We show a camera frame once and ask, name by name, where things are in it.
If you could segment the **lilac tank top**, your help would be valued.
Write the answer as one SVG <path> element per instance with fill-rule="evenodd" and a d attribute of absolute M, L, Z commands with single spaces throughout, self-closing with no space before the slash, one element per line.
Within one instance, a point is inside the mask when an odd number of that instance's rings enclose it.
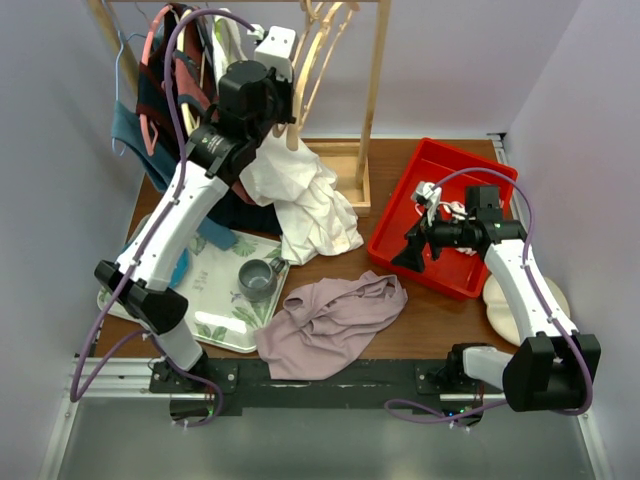
<path fill-rule="evenodd" d="M 319 381 L 353 363 L 408 301 L 395 275 L 324 278 L 291 292 L 254 334 L 273 380 Z"/>

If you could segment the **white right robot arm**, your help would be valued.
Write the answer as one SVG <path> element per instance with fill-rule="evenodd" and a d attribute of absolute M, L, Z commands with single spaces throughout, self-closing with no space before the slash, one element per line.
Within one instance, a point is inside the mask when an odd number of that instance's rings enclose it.
<path fill-rule="evenodd" d="M 444 367 L 448 386 L 466 393 L 482 381 L 501 390 L 516 412 L 585 413 L 593 400 L 600 344 L 580 333 L 555 301 L 524 226 L 503 214 L 498 186 L 467 187 L 463 213 L 449 219 L 440 212 L 441 193 L 433 183 L 418 184 L 412 199 L 424 212 L 393 264 L 423 272 L 425 252 L 438 260 L 445 248 L 475 251 L 501 288 L 521 340 L 513 355 L 485 344 L 454 345 Z"/>

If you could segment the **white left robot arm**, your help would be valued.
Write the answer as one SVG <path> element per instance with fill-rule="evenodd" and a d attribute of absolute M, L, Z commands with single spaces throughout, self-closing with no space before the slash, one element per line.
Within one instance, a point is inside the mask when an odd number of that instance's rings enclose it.
<path fill-rule="evenodd" d="M 276 124 L 292 124 L 294 70 L 290 60 L 231 64 L 218 99 L 180 146 L 180 164 L 139 235 L 114 262 L 101 261 L 99 282 L 146 327 L 185 392 L 210 379 L 208 356 L 185 320 L 188 301 L 170 288 L 176 263 L 208 212 L 238 181 Z"/>

